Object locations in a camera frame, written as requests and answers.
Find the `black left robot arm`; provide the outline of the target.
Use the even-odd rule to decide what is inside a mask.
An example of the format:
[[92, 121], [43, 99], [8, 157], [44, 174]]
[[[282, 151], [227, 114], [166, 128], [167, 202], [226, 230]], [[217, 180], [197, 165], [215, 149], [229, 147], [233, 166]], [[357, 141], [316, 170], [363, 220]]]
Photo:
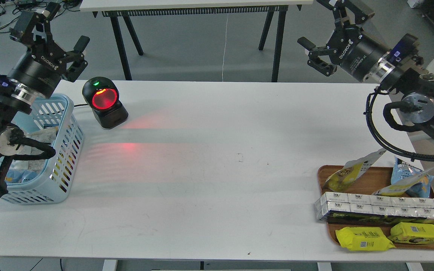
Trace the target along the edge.
[[50, 2], [42, 11], [22, 11], [10, 29], [11, 40], [27, 50], [8, 75], [0, 75], [0, 198], [8, 192], [5, 177], [12, 161], [46, 160], [56, 153], [48, 144], [25, 137], [13, 118], [19, 111], [31, 113], [36, 98], [50, 98], [62, 79], [75, 82], [88, 65], [84, 50], [90, 38], [81, 36], [72, 51], [53, 39], [50, 21], [60, 7]]

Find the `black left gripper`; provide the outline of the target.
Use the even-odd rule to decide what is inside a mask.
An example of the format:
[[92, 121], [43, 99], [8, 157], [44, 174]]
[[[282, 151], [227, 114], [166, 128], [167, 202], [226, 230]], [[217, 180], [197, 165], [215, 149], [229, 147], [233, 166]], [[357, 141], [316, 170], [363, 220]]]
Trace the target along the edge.
[[50, 21], [57, 15], [59, 3], [49, 3], [44, 10], [22, 11], [10, 39], [28, 48], [8, 73], [8, 78], [49, 98], [59, 82], [75, 82], [88, 66], [84, 51], [90, 42], [80, 36], [72, 51], [64, 52], [53, 40]]

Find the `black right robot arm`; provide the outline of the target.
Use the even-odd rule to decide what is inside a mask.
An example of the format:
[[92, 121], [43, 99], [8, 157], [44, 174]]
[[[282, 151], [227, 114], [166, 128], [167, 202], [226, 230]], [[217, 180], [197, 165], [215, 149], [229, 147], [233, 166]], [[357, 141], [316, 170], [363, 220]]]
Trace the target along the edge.
[[406, 34], [389, 48], [365, 33], [362, 24], [374, 12], [359, 0], [321, 0], [334, 16], [335, 29], [330, 40], [317, 47], [305, 37], [298, 44], [307, 50], [308, 65], [330, 76], [341, 67], [359, 82], [373, 79], [378, 86], [366, 101], [367, 127], [372, 137], [387, 151], [411, 160], [434, 162], [434, 155], [405, 151], [393, 146], [377, 131], [372, 110], [376, 96], [401, 93], [402, 99], [387, 103], [384, 120], [397, 131], [422, 131], [434, 140], [434, 74], [422, 67], [423, 58], [417, 49], [417, 38]]

